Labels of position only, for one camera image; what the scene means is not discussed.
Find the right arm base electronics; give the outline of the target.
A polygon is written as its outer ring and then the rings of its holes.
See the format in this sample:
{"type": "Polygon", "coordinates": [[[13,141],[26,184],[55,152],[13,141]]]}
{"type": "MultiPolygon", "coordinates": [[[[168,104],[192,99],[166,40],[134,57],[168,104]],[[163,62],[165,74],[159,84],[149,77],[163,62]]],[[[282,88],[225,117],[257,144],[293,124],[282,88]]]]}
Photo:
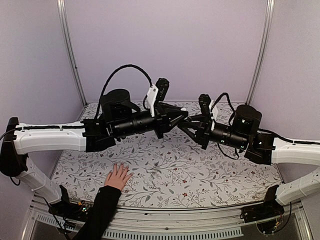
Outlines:
{"type": "Polygon", "coordinates": [[[258,231],[265,236],[274,235],[275,233],[283,230],[289,223],[292,215],[292,203],[290,202],[289,214],[286,222],[283,223],[285,210],[283,205],[276,201],[276,191],[279,187],[280,186],[278,184],[270,187],[267,190],[262,203],[241,208],[241,214],[239,217],[244,220],[245,223],[275,218],[269,222],[256,224],[258,231]]]}

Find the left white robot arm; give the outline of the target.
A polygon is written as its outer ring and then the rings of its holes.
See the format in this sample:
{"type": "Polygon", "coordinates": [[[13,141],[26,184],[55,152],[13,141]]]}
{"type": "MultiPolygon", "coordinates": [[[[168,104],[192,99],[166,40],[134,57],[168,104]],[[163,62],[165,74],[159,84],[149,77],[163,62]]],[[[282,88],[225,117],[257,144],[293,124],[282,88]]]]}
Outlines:
{"type": "Polygon", "coordinates": [[[154,131],[158,138],[188,117],[188,111],[164,103],[166,92],[152,86],[146,95],[148,110],[141,110],[126,89],[115,89],[99,99],[93,119],[56,125],[20,123],[12,117],[2,136],[0,171],[27,184],[63,216],[74,213],[67,190],[50,180],[29,159],[29,153],[71,150],[101,152],[134,134],[154,131]]]}

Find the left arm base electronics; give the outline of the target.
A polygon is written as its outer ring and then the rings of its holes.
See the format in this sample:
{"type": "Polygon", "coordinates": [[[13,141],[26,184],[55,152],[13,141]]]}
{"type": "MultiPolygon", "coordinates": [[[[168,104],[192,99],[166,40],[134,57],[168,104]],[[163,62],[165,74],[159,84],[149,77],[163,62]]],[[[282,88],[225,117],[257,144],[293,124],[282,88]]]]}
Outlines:
{"type": "Polygon", "coordinates": [[[69,233],[74,230],[76,224],[69,220],[85,222],[90,212],[91,204],[86,203],[84,200],[77,203],[71,202],[67,189],[59,185],[61,191],[61,198],[57,203],[47,203],[48,212],[52,214],[55,219],[60,232],[63,233],[67,240],[70,240],[69,233]]]}

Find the black sleeved forearm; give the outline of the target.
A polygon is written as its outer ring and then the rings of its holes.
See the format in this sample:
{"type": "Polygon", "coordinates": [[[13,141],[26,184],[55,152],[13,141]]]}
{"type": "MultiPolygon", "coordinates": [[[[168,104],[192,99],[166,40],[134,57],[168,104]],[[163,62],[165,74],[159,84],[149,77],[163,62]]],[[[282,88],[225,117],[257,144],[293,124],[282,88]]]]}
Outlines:
{"type": "Polygon", "coordinates": [[[117,209],[121,191],[112,186],[104,186],[98,190],[93,207],[85,224],[73,240],[100,240],[117,209]]]}

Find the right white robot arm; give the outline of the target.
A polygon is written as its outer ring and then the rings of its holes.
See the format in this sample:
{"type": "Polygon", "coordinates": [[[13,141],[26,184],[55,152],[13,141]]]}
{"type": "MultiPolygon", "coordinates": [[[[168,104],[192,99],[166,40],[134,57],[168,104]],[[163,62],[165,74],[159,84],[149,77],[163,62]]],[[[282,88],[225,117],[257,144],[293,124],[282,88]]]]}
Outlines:
{"type": "Polygon", "coordinates": [[[258,213],[269,218],[294,200],[320,190],[320,143],[287,139],[269,130],[259,128],[262,114],[252,106],[239,105],[231,115],[232,124],[216,122],[215,106],[202,108],[201,114],[180,122],[178,127],[192,140],[206,149],[209,142],[229,146],[244,153],[244,157],[258,165],[302,164],[316,169],[289,183],[270,187],[258,213]]]}

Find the person's bare hand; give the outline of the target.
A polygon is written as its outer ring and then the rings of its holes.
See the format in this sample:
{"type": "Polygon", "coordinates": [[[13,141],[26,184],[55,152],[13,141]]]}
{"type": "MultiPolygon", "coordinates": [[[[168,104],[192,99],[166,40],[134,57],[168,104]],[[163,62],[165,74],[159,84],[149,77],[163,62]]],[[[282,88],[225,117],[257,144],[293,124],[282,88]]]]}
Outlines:
{"type": "Polygon", "coordinates": [[[129,167],[125,166],[124,163],[113,165],[113,169],[108,173],[105,181],[104,186],[113,187],[122,191],[128,180],[133,176],[132,173],[128,173],[129,167]]]}

